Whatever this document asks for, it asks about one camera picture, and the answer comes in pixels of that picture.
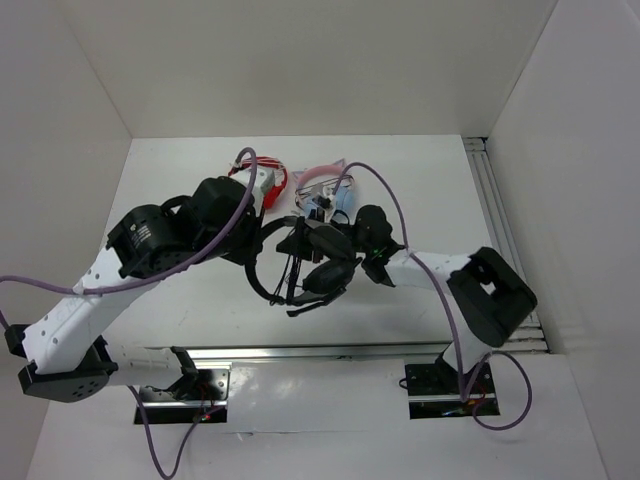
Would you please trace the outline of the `black headset with microphone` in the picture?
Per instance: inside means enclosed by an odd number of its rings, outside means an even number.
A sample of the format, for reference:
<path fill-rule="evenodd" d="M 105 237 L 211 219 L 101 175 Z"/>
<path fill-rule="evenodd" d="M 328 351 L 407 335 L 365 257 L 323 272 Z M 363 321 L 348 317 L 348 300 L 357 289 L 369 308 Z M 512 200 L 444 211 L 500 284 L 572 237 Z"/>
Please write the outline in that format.
<path fill-rule="evenodd" d="M 302 260 L 284 254 L 287 256 L 285 268 L 275 290 L 270 292 L 259 280 L 258 256 L 268 237 L 285 228 L 290 230 L 288 235 L 294 230 L 314 229 L 318 236 L 320 259 Z M 327 306 L 342 296 L 361 261 L 349 240 L 329 223 L 303 216 L 285 216 L 261 228 L 254 255 L 245 264 L 244 271 L 249 285 L 259 297 L 272 306 L 286 306 L 287 316 L 295 318 Z"/>

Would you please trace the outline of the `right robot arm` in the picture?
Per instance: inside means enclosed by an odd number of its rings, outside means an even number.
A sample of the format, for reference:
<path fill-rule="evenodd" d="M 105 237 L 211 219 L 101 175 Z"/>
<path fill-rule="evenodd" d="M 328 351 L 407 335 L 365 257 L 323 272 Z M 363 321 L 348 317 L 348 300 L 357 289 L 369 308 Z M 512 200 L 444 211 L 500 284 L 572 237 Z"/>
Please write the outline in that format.
<path fill-rule="evenodd" d="M 277 249 L 296 261 L 319 265 L 302 282 L 299 312 L 342 295 L 356 268 L 388 287 L 432 290 L 443 303 L 452 341 L 440 355 L 436 379 L 448 392 L 469 394 L 481 365 L 497 352 L 537 307 L 531 288 L 490 247 L 472 254 L 419 252 L 392 237 L 383 209 L 361 207 L 353 223 L 298 217 Z"/>

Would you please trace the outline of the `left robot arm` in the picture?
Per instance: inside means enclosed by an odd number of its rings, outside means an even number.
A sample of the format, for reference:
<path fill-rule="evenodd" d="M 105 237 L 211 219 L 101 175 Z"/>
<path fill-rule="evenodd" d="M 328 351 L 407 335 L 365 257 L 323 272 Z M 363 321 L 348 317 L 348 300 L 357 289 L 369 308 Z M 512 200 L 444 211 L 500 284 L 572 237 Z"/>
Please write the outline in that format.
<path fill-rule="evenodd" d="M 22 392 L 61 403 L 107 385 L 139 385 L 189 397 L 203 376 L 183 347 L 110 344 L 103 334 L 132 303 L 191 266 L 222 258 L 242 264 L 263 218 L 272 184 L 263 171 L 203 180 L 192 195 L 127 213 L 62 300 L 31 325 L 6 328 L 10 352 L 26 359 Z"/>

